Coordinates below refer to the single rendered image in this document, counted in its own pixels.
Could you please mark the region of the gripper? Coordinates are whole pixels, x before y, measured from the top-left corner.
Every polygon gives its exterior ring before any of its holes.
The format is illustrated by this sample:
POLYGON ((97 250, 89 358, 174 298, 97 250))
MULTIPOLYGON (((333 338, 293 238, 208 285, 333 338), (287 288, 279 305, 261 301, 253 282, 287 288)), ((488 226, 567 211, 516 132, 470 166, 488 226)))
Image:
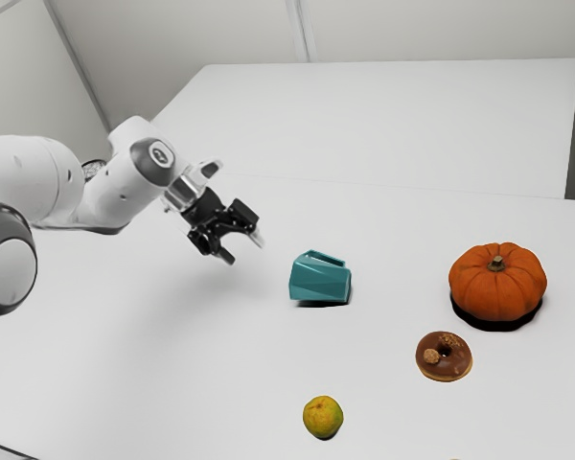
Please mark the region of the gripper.
POLYGON ((259 216, 238 198, 227 209, 211 188, 207 188, 180 216, 189 224, 188 239, 198 252, 203 256, 214 256, 228 265, 236 261, 220 241, 228 233, 235 230, 245 234, 259 248, 265 246, 258 227, 259 216))

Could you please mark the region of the teal faceted mug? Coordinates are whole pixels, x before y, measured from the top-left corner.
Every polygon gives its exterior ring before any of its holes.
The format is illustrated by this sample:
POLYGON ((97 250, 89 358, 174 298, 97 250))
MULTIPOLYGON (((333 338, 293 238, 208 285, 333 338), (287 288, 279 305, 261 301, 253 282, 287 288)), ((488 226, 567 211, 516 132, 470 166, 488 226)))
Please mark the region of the teal faceted mug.
POLYGON ((351 282, 352 272, 344 261, 309 250, 292 263, 288 294, 296 301, 346 303, 351 282))

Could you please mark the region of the yellow-green citrus fruit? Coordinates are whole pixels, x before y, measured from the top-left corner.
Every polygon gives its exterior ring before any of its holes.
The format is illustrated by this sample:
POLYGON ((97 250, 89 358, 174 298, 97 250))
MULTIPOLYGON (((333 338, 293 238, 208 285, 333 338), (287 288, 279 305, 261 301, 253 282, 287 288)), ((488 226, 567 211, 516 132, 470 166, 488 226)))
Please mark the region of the yellow-green citrus fruit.
POLYGON ((328 395, 316 396, 307 402, 302 417, 307 431, 320 440, 332 439, 344 422, 341 406, 328 395))

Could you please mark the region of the chocolate glazed donut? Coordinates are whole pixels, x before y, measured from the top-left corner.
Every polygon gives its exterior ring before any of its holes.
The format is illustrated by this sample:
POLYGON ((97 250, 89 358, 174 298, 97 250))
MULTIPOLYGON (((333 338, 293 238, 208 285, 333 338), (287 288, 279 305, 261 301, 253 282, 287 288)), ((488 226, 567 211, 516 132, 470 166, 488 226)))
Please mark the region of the chocolate glazed donut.
POLYGON ((415 361, 425 377, 440 382, 460 380, 473 365, 467 342, 459 335, 445 331, 422 337, 415 351, 415 361))

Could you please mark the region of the orange pumpkin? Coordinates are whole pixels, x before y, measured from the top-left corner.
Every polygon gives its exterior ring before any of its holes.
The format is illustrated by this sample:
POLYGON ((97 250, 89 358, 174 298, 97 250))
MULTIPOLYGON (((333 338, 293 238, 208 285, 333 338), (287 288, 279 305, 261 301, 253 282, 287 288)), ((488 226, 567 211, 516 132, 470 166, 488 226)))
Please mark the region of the orange pumpkin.
POLYGON ((448 283, 462 311, 491 322, 519 320, 537 307, 547 289, 539 258, 513 242, 470 248, 451 266, 448 283))

